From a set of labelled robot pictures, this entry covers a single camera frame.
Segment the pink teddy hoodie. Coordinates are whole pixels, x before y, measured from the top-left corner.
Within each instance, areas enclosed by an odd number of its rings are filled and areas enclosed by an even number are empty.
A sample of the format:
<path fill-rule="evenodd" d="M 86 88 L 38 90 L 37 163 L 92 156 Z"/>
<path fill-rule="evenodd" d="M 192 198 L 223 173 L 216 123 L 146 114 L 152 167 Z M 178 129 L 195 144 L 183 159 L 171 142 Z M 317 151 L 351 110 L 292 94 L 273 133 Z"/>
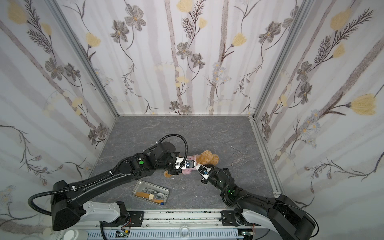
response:
<path fill-rule="evenodd" d="M 187 160 L 185 162 L 185 166 L 182 169 L 182 174 L 183 175 L 189 175 L 192 171 L 196 170 L 197 157 L 198 156 L 199 155 L 187 156 Z"/>

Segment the brown teddy bear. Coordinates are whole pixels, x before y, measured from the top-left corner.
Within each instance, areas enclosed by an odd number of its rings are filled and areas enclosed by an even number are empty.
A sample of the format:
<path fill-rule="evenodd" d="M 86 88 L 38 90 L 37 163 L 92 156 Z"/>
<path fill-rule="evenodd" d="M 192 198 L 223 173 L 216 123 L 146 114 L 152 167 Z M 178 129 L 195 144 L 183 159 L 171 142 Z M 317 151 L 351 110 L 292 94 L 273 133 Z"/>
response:
<path fill-rule="evenodd" d="M 216 166 L 219 163 L 219 156 L 213 154 L 211 151 L 206 150 L 199 155 L 188 156 L 187 161 L 195 161 L 195 165 L 201 164 L 209 168 L 211 166 Z M 189 175 L 192 171 L 195 170 L 196 169 L 183 169 L 182 174 Z M 164 176 L 166 178 L 172 177 L 172 175 L 169 175 L 167 171 L 164 172 Z"/>

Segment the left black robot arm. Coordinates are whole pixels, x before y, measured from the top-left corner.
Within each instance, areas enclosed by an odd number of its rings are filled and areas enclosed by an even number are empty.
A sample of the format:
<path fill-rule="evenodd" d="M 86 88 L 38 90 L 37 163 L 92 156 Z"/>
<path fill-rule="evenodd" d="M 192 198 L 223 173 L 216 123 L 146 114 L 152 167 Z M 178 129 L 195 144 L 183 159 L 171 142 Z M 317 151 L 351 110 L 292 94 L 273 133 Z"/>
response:
<path fill-rule="evenodd" d="M 51 198 L 53 230 L 61 231 L 77 224 L 87 214 L 85 203 L 113 188 L 151 176 L 160 169 L 170 175 L 181 174 L 190 164 L 186 156 L 181 158 L 178 154 L 173 144 L 158 142 L 95 177 L 69 184 L 64 180 L 56 182 Z"/>

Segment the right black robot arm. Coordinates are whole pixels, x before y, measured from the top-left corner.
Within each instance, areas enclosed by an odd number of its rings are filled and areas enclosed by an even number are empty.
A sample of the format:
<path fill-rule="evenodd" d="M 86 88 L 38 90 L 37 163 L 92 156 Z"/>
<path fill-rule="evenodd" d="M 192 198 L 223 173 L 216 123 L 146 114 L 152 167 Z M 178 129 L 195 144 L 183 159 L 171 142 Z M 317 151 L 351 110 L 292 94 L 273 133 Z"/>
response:
<path fill-rule="evenodd" d="M 202 183 L 210 183 L 221 191 L 227 207 L 238 207 L 241 219 L 278 233 L 284 240 L 309 240 L 319 232 L 317 221 L 299 208 L 289 197 L 263 197 L 249 193 L 235 184 L 229 169 L 200 166 Z"/>

